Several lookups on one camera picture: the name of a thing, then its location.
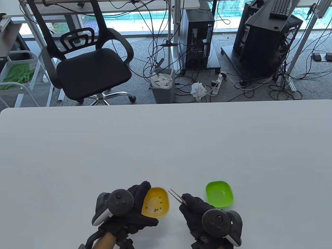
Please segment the person's right hand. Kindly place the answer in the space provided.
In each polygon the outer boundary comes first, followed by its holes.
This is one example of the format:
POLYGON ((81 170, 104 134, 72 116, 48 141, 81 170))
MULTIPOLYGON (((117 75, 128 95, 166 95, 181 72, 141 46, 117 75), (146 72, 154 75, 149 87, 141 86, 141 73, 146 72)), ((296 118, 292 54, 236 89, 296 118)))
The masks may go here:
POLYGON ((202 218, 206 211, 214 209, 215 207, 207 202, 204 202, 199 197, 194 197, 189 193, 182 194, 182 199, 185 204, 179 206, 180 212, 183 214, 190 234, 194 239, 203 244, 207 244, 204 248, 211 249, 233 249, 234 246, 224 238, 216 238, 206 232, 203 227, 202 218))

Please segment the person's left hand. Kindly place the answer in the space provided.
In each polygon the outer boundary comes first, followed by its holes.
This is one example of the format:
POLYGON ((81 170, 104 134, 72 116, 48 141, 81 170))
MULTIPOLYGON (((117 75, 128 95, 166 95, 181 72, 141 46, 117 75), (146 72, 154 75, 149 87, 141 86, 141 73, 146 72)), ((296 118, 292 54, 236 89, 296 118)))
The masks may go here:
POLYGON ((102 236, 95 243, 95 248, 113 248, 117 241, 126 238, 128 235, 136 234, 138 231, 146 227, 156 227, 159 220, 142 215, 142 207, 146 194, 151 188, 148 181, 144 181, 139 185, 134 185, 128 189, 134 198, 132 209, 124 216, 113 216, 108 218, 98 230, 102 232, 102 236))

